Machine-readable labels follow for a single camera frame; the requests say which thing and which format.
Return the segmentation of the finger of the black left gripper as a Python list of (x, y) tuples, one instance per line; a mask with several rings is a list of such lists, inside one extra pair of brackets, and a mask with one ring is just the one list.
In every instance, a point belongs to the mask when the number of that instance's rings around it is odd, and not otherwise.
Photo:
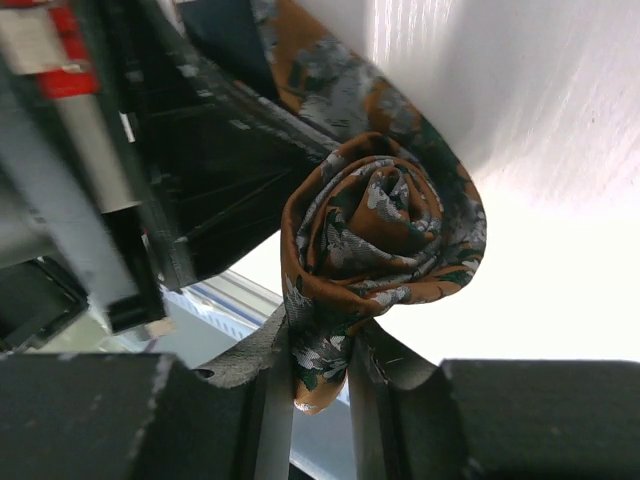
[(254, 145), (345, 140), (345, 46), (294, 1), (175, 1), (206, 61), (233, 138)]

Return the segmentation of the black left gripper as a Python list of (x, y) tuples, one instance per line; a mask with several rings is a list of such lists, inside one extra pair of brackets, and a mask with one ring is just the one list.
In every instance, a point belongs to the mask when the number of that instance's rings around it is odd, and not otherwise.
[(169, 288), (208, 279), (277, 231), (332, 150), (233, 138), (172, 16), (157, 1), (2, 3), (3, 349), (85, 311), (130, 342), (169, 332), (147, 231)]

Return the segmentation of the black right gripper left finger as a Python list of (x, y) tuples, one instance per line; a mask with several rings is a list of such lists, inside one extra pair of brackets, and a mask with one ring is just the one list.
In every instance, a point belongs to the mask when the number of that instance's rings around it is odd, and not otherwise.
[(284, 479), (285, 315), (196, 369), (171, 354), (6, 354), (5, 479)]

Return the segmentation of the orange grey floral tie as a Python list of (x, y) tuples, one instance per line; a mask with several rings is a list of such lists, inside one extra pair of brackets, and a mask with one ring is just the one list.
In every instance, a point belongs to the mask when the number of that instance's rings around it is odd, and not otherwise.
[(471, 281), (486, 215), (459, 159), (374, 65), (292, 1), (251, 10), (285, 108), (336, 141), (280, 229), (294, 403), (316, 414), (339, 395), (366, 321)]

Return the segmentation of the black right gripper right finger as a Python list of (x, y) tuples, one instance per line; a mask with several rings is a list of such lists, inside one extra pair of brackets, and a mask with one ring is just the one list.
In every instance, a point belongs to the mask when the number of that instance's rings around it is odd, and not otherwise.
[(361, 479), (635, 479), (639, 366), (432, 364), (370, 323), (348, 371)]

